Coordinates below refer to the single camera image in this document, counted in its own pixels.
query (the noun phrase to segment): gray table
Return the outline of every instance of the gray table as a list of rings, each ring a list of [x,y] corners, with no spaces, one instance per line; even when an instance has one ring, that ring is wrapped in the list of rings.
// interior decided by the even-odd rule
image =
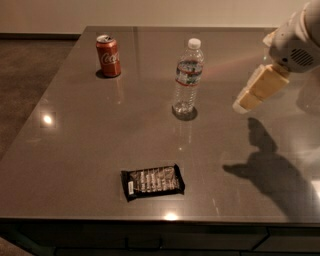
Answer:
[[[12,227],[26,220],[173,219],[181,227],[263,227],[262,240],[270,226],[310,227],[306,236],[318,237],[319,70],[292,75],[287,88],[249,114],[231,107],[254,69],[270,63],[262,44],[270,31],[87,27],[1,162],[3,236],[12,240]],[[119,42],[117,78],[99,72],[95,39],[102,33]],[[202,41],[205,69],[198,116],[185,122],[171,113],[171,101],[177,57],[191,37]],[[50,127],[41,121],[47,114]],[[126,201],[122,169],[175,163],[184,195]]]

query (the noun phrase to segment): cabinet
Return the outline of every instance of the cabinet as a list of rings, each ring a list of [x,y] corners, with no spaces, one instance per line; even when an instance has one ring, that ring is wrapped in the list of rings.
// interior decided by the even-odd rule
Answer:
[[[56,256],[150,256],[150,252],[129,252],[115,250],[77,250],[59,249]],[[199,251],[158,251],[152,252],[152,256],[240,256],[238,252],[199,252]]]
[[[147,251],[155,255],[179,250],[250,251],[267,235],[264,227],[179,222],[32,221],[17,222],[11,228],[8,240],[23,238],[20,245],[31,251],[35,245],[55,248],[52,255],[57,256],[85,255],[88,250],[90,255],[104,251]]]
[[[318,256],[319,253],[245,252],[241,256]]]
[[[320,252],[318,228],[269,228],[270,237],[257,251],[263,252]]]

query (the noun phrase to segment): candy bar wrapper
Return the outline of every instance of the candy bar wrapper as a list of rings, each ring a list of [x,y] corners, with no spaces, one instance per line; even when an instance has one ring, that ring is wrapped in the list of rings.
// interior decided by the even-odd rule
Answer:
[[[136,198],[184,194],[185,189],[178,165],[121,171],[121,180],[128,202]]]

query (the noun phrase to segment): table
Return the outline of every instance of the table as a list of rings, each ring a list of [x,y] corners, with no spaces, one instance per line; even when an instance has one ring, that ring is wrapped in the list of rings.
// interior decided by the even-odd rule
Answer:
[[[87,27],[1,161],[0,236],[36,255],[319,252],[319,70],[291,75],[246,115],[232,109],[270,63],[271,31]],[[119,43],[112,79],[99,71],[103,33]],[[192,37],[205,69],[198,116],[181,121],[171,112],[175,68]],[[184,195],[126,201],[121,170],[173,164]]]

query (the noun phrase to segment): can lid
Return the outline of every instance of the can lid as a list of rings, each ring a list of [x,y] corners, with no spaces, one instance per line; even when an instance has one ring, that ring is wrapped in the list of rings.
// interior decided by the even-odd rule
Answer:
[[[108,35],[101,35],[97,37],[97,42],[99,43],[109,43],[113,41],[114,39],[111,36]]]
[[[200,49],[201,41],[197,38],[191,38],[191,39],[189,39],[188,47],[190,49],[194,49],[194,50]]]

